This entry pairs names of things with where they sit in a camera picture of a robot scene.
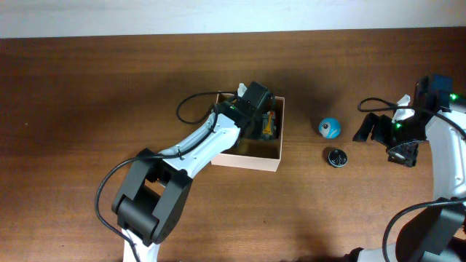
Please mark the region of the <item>blue toy ball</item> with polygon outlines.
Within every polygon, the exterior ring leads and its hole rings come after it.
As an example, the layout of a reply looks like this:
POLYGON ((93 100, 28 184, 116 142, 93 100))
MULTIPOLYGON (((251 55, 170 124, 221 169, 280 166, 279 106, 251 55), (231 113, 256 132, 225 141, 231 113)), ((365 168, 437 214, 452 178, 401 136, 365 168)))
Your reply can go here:
POLYGON ((334 139, 341 133, 341 125, 335 118, 324 118, 319 124, 320 134, 327 139, 334 139))

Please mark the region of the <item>white cardboard box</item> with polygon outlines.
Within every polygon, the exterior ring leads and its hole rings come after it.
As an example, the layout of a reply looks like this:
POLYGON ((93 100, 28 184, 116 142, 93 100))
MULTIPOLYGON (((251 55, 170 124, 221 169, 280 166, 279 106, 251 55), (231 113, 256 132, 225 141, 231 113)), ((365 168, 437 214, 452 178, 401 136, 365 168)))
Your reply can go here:
POLYGON ((285 98, 277 96, 275 101, 276 138, 274 140, 240 138, 234 147, 214 157, 211 164, 276 172, 282 159, 285 98))

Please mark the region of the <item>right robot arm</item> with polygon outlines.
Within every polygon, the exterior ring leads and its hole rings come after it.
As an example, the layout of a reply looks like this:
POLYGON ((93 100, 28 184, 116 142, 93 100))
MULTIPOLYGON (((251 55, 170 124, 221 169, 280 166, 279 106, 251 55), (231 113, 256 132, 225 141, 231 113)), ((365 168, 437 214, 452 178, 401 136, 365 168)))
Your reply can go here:
POLYGON ((452 80, 433 74, 416 83, 413 102, 365 111, 354 136, 386 147, 391 162, 416 164, 419 144, 427 141, 433 160, 433 200, 412 205, 387 224, 379 249, 354 249, 346 261, 464 261, 465 241, 465 97, 452 80))

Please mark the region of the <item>red grey toy car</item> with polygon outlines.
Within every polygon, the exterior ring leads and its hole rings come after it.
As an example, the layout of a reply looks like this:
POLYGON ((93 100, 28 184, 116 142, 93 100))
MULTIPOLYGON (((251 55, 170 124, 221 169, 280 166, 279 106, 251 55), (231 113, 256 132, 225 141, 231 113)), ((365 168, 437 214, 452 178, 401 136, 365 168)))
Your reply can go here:
POLYGON ((267 111, 261 115, 261 127, 259 130, 260 140, 277 139, 277 114, 276 111, 267 111))

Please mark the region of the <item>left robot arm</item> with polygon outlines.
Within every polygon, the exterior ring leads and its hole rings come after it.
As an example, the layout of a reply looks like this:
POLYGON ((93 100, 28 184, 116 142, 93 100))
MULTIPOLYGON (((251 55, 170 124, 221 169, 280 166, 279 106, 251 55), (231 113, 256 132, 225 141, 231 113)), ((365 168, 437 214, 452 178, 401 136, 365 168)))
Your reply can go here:
POLYGON ((253 137, 275 96, 258 82, 241 84, 232 96, 214 103, 200 127, 178 144, 154 153, 147 148, 126 160, 130 169, 111 209, 130 261, 155 261, 159 245, 178 223, 195 175, 213 158, 253 137))

